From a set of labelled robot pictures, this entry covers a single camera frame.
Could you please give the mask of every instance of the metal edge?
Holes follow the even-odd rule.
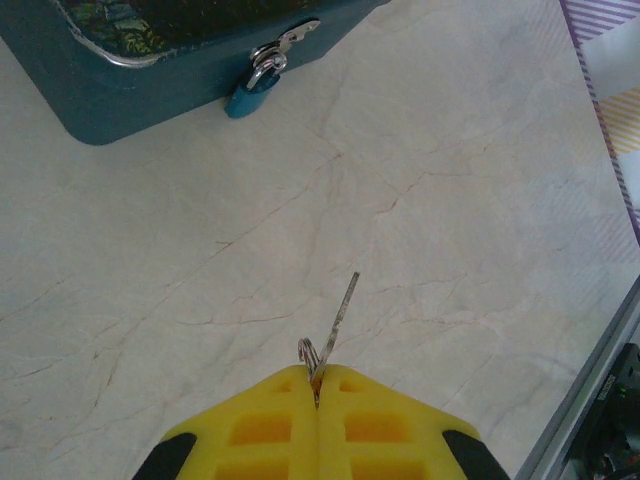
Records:
[[[172,52],[172,51],[167,51],[163,53],[156,53],[154,55],[147,55],[146,57],[127,58],[127,57],[122,57],[120,55],[116,55],[114,53],[106,51],[102,47],[99,47],[98,45],[93,43],[84,35],[76,35],[73,30],[71,31],[71,33],[73,34],[75,39],[78,42],[80,42],[82,45],[84,45],[86,48],[91,50],[93,53],[101,56],[109,63],[116,65],[118,67],[131,68],[131,69],[150,67],[151,65],[155,64],[158,60],[160,60],[163,57],[166,57]]]
[[[551,417],[515,480],[552,479],[562,474],[567,453],[616,356],[640,322],[640,277],[596,343],[567,395]]]

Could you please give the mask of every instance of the metal frame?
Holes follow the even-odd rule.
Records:
[[[515,480],[560,478],[568,461],[569,447],[584,416],[620,349],[630,340],[639,323],[640,277],[598,340]]]

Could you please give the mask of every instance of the marble surface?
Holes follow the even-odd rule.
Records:
[[[0,470],[128,479],[320,344],[516,473],[640,273],[555,1],[395,1],[242,121],[105,147],[0,44]]]

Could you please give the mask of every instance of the striped fabric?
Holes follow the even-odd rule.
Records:
[[[640,161],[640,88],[633,81],[633,72],[638,70],[635,59],[640,58],[640,52],[629,50],[637,48],[633,46],[637,37],[633,32],[640,21],[640,0],[560,0],[560,4],[640,243],[640,185],[638,175],[632,173],[638,169],[634,162]],[[613,46],[620,49],[621,55],[607,54]],[[599,89],[607,94],[602,96]]]
[[[640,88],[601,100],[600,111],[618,155],[640,150]]]
[[[640,15],[640,0],[566,0],[564,3],[579,43]]]

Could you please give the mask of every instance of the padlock shackle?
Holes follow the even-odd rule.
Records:
[[[260,62],[253,70],[249,81],[247,82],[247,90],[252,90],[260,81],[262,76],[269,70],[274,69],[278,74],[284,70],[287,66],[287,57],[282,53],[274,53],[273,55],[265,58]]]

